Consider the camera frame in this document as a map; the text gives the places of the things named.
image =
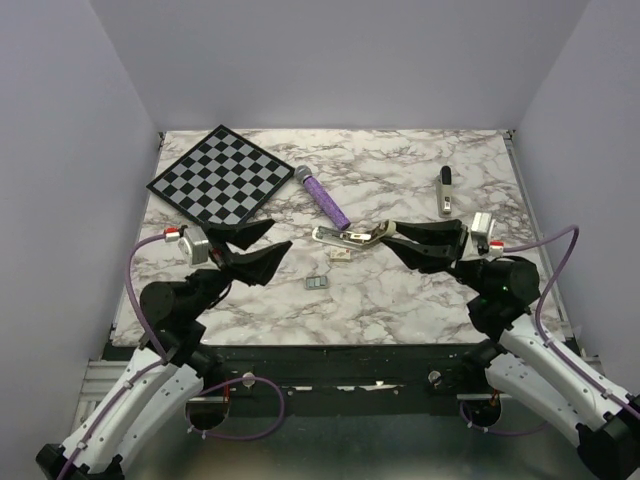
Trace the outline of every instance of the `purple cylinder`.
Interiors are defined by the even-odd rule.
[[[309,192],[309,195],[320,205],[322,211],[327,214],[338,230],[344,230],[351,225],[351,222],[346,215],[342,213],[342,210],[336,205],[336,202],[331,199],[322,185],[311,176],[311,171],[308,167],[298,167],[296,169],[296,178],[302,182],[305,190]]]

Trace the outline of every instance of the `chessboard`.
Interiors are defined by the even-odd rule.
[[[196,224],[246,222],[293,168],[220,125],[147,188]]]

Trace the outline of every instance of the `white wall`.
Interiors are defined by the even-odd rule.
[[[92,0],[165,129],[514,128],[587,0]]]
[[[157,134],[86,0],[0,14],[0,478],[44,478],[107,338]]]
[[[582,229],[560,287],[608,374],[640,393],[640,3],[593,0],[520,124],[544,232]],[[557,263],[565,248],[551,249]]]

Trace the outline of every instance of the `white marble surface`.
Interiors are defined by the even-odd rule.
[[[366,229],[386,220],[439,221],[434,180],[443,165],[453,171],[454,217],[469,222],[491,211],[507,245],[533,240],[531,223],[506,148],[495,131],[238,130],[288,162],[311,166],[352,221]],[[207,132],[169,132],[158,165],[166,169]],[[355,252],[353,261],[331,264],[328,246],[313,242],[316,225],[331,226],[304,188],[290,180],[258,212],[277,224],[256,247],[292,240],[293,247],[267,287],[235,283],[231,294],[200,321],[208,344],[317,345],[476,342],[465,303],[471,289],[446,274],[409,271],[378,245]],[[188,223],[151,195],[140,237]],[[537,251],[526,254],[542,264]],[[135,261],[136,292],[155,280],[190,272],[175,244],[144,247]],[[303,279],[327,275],[330,288],[307,291]],[[142,328],[126,296],[117,314],[115,345],[135,345]],[[559,315],[547,300],[544,319],[559,331]]]

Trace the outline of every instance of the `silver cap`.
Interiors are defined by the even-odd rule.
[[[306,165],[300,165],[293,173],[293,176],[296,177],[296,180],[298,180],[300,183],[304,182],[311,175],[311,169]]]

